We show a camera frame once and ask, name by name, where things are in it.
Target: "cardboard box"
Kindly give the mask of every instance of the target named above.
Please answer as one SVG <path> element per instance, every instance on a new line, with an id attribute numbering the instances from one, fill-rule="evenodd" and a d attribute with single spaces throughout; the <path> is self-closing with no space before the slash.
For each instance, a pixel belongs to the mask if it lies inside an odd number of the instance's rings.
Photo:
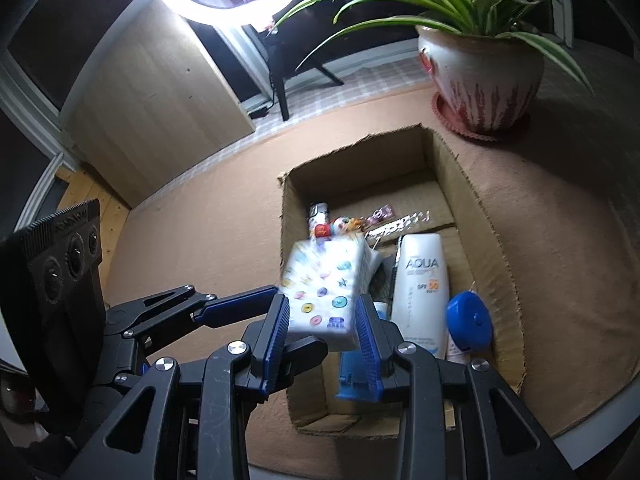
<path id="1" fill-rule="evenodd" d="M 491 359 L 517 392 L 525 374 L 520 304 L 500 241 L 454 155 L 436 132 L 421 126 L 369 136 L 294 168 L 284 178 L 282 261 L 308 235 L 306 213 L 327 202 L 331 217 L 368 216 L 391 204 L 404 228 L 380 238 L 391 254 L 400 235 L 442 236 L 450 293 L 474 288 L 494 323 Z M 339 354 L 296 378 L 287 391 L 296 428 L 311 434 L 385 438 L 398 434 L 399 407 L 338 400 Z"/>

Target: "small white bottle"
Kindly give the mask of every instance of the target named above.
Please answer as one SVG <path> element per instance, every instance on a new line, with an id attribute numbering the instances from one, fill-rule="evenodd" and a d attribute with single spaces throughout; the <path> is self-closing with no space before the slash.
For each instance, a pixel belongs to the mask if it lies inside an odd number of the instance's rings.
<path id="1" fill-rule="evenodd" d="M 447 361 L 466 365 L 469 362 L 469 359 L 469 354 L 465 354 L 460 348 L 458 348 L 454 343 L 451 334 L 447 332 Z"/>
<path id="2" fill-rule="evenodd" d="M 410 234 L 398 247 L 391 321 L 439 359 L 447 350 L 449 277 L 439 234 Z"/>
<path id="3" fill-rule="evenodd" d="M 389 319 L 389 305 L 383 301 L 374 301 L 373 306 L 376 308 L 380 319 Z"/>

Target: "white bottle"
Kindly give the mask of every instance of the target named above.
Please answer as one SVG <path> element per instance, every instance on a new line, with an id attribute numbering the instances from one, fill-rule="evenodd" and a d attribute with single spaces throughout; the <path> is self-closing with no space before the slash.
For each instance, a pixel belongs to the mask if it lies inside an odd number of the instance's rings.
<path id="1" fill-rule="evenodd" d="M 405 235 L 396 261 L 391 321 L 406 341 L 444 359 L 449 277 L 440 235 Z"/>
<path id="2" fill-rule="evenodd" d="M 448 343 L 447 343 L 447 361 L 452 363 L 458 363 L 466 365 L 469 362 L 469 354 L 465 354 L 460 348 L 456 346 L 451 337 L 449 331 L 447 331 Z"/>

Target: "small bottle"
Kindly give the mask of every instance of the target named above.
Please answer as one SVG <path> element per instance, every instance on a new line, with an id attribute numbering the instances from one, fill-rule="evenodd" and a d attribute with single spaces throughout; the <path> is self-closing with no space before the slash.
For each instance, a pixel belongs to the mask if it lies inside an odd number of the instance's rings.
<path id="1" fill-rule="evenodd" d="M 373 306 L 376 308 L 376 312 L 378 313 L 378 317 L 380 319 L 384 319 L 385 321 L 389 319 L 389 305 L 384 301 L 374 301 Z"/>
<path id="2" fill-rule="evenodd" d="M 316 226 L 329 223 L 329 207 L 326 202 L 313 204 L 309 208 L 309 239 L 316 238 Z"/>
<path id="3" fill-rule="evenodd" d="M 451 338 L 451 334 L 447 335 L 449 342 L 447 344 L 447 361 L 466 365 L 469 362 L 469 354 L 465 354 Z"/>

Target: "tiled floor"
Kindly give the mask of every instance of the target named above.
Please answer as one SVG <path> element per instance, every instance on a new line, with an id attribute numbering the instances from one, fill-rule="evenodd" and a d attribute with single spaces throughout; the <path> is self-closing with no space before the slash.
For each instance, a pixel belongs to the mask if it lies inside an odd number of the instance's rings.
<path id="1" fill-rule="evenodd" d="M 271 137 L 285 127 L 293 126 L 332 108 L 346 106 L 403 86 L 423 83 L 429 80 L 429 76 L 416 56 L 415 58 L 387 63 L 375 68 L 363 68 L 342 78 L 342 80 L 344 81 L 342 86 L 334 86 L 333 83 L 327 82 L 327 84 L 320 84 L 306 91 L 292 92 L 287 95 L 291 114 L 289 121 L 286 123 L 282 121 L 280 105 L 276 104 L 266 117 L 254 121 L 256 126 L 254 133 L 223 148 L 190 170 L 185 171 L 140 203 L 132 213 L 135 214 L 137 211 L 144 209 L 162 195 L 203 171 L 207 171 L 221 160 L 252 146 L 259 140 Z"/>

